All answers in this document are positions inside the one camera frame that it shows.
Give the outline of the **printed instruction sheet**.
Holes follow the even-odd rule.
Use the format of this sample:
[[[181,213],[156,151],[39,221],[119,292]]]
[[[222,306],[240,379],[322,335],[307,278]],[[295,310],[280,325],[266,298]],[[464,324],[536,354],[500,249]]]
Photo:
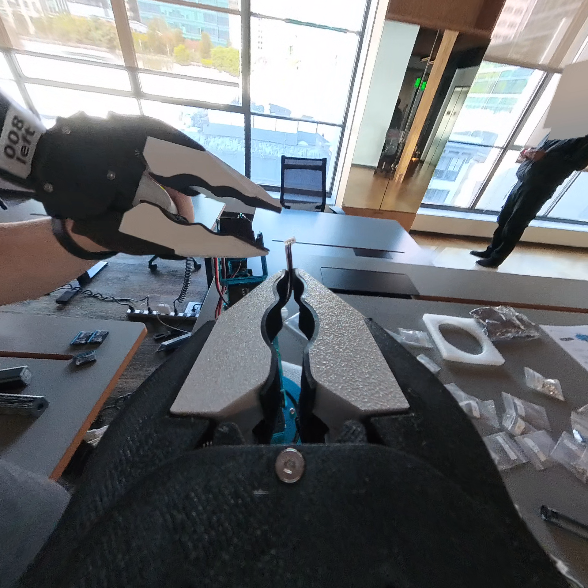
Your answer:
[[[540,328],[587,371],[587,325],[540,325]]]

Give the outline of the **pile of small plastic bags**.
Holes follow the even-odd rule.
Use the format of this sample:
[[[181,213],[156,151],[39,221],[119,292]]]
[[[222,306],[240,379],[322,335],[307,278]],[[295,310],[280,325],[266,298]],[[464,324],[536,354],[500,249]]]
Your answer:
[[[483,440],[500,471],[525,463],[538,471],[561,465],[587,484],[586,404],[570,412],[571,430],[564,430],[554,441],[547,411],[540,405],[502,392],[504,411],[499,419],[494,400],[482,400],[455,383],[447,383],[445,388],[473,421],[496,430]]]

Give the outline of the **grey desk wooden edge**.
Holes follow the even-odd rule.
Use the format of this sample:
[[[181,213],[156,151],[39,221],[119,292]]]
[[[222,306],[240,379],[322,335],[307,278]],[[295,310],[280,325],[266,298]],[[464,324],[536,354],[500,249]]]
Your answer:
[[[100,345],[70,346],[79,331],[108,330]],[[1,415],[1,458],[58,478],[146,336],[141,323],[1,313],[1,369],[27,366],[31,383],[1,393],[44,396],[38,418]],[[96,350],[97,361],[72,357]]]
[[[211,199],[194,198],[195,211],[205,212],[212,228],[226,219],[244,214],[255,233],[261,232],[265,247],[284,252],[283,242],[296,239],[295,252],[332,256],[384,259],[395,263],[432,266],[430,254],[422,249],[401,224],[391,219],[358,217],[341,212],[310,212],[284,209],[280,214],[252,209],[230,200],[223,205]]]

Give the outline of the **person's left hand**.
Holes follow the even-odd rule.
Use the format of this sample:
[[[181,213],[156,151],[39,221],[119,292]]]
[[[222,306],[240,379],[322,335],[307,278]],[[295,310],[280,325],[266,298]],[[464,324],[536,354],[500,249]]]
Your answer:
[[[177,214],[185,218],[189,224],[194,224],[195,214],[192,198],[171,187],[166,187],[165,191],[171,198],[171,201],[177,210]]]

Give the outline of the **person's left forearm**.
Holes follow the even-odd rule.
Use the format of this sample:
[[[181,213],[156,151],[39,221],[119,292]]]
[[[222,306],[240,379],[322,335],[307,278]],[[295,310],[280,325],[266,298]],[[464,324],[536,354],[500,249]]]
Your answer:
[[[44,217],[1,224],[1,305],[39,298],[93,266],[60,244],[52,223]]]

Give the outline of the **crumpled antistatic bag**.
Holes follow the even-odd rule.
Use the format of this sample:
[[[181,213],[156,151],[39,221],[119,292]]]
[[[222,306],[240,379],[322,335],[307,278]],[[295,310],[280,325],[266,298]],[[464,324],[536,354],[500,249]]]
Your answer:
[[[540,329],[526,315],[507,305],[482,306],[469,312],[493,343],[540,338]]]

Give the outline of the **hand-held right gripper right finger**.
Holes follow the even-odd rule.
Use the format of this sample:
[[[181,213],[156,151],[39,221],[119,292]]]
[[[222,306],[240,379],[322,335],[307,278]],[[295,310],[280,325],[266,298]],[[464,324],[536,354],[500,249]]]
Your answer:
[[[362,420],[407,412],[408,400],[362,313],[302,269],[294,270],[303,351],[302,417]]]

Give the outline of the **white power strip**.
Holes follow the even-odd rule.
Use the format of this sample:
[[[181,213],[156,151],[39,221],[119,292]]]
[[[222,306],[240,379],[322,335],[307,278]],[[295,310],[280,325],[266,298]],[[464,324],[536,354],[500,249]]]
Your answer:
[[[190,301],[183,312],[173,311],[161,312],[167,305],[158,304],[156,308],[147,309],[127,309],[126,319],[134,322],[164,322],[167,325],[180,325],[184,323],[194,324],[199,317],[202,303]]]

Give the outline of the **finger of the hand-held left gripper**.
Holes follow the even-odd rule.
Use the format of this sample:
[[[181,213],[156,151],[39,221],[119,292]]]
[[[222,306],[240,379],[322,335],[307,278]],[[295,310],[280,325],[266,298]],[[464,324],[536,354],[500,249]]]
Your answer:
[[[198,192],[219,201],[234,199],[250,208],[282,212],[280,202],[266,190],[209,151],[148,137],[143,158],[150,175],[163,187],[185,195]]]
[[[149,202],[125,212],[119,231],[128,236],[171,249],[174,254],[199,258],[254,258],[269,254],[267,248],[237,236],[213,232],[200,223],[181,224]]]

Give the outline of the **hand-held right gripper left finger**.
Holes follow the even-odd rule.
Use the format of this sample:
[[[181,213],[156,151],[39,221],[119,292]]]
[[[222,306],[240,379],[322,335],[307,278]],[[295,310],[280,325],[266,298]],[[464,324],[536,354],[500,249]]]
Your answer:
[[[274,340],[288,274],[269,276],[216,321],[171,406],[174,416],[275,418],[280,384]]]

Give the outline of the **person's dark shirt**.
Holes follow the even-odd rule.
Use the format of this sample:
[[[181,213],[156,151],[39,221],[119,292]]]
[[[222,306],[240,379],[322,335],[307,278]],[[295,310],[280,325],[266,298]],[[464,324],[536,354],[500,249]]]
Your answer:
[[[57,482],[1,460],[1,587],[13,587],[70,502]]]

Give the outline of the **white foam frame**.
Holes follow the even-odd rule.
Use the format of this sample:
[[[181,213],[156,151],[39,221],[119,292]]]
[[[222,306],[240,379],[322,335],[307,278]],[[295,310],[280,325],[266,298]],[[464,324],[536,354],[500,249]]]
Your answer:
[[[501,366],[504,364],[504,357],[475,319],[425,313],[422,320],[443,360],[481,366]],[[457,348],[441,333],[440,329],[443,326],[454,327],[471,335],[481,347],[481,351],[474,354]]]

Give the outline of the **blue toy robot arm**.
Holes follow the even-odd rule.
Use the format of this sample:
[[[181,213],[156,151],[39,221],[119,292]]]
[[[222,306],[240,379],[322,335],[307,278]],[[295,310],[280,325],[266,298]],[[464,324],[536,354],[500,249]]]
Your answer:
[[[238,236],[246,240],[254,240],[255,244],[264,246],[263,235],[259,232],[254,236],[252,227],[253,215],[244,213],[223,213],[220,220],[217,221],[217,230],[235,231]],[[293,269],[292,246],[296,242],[295,238],[286,239],[285,259],[286,259],[286,283],[278,288],[279,292],[284,293],[282,298],[283,305],[280,307],[281,317],[278,324],[271,323],[270,328],[265,327],[262,323],[260,333],[266,333],[265,343],[269,344],[269,350],[272,356],[270,363],[269,384],[264,385],[261,389],[261,395],[258,397],[262,401],[263,408],[273,408],[269,416],[263,416],[259,423],[255,424],[253,429],[254,437],[262,442],[281,443],[285,437],[283,430],[294,429],[294,424],[289,424],[285,416],[287,409],[292,409],[295,414],[296,399],[287,400],[290,393],[285,392],[283,384],[282,360],[279,349],[277,334],[283,326],[283,320],[288,315],[285,310],[286,302],[292,293],[292,284],[290,272]],[[261,257],[261,270],[255,272],[248,267],[246,258],[220,258],[210,261],[214,263],[215,285],[218,286],[219,301],[215,309],[215,317],[218,319],[228,309],[234,307],[240,300],[245,298],[251,291],[258,288],[268,280],[268,267],[266,257]],[[267,400],[276,400],[269,406]]]

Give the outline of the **black mesh office chair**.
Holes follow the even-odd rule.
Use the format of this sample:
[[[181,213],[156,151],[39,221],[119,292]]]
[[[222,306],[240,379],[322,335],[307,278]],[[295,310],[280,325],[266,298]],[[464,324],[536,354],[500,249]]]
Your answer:
[[[280,204],[324,212],[327,200],[327,158],[281,156]]]

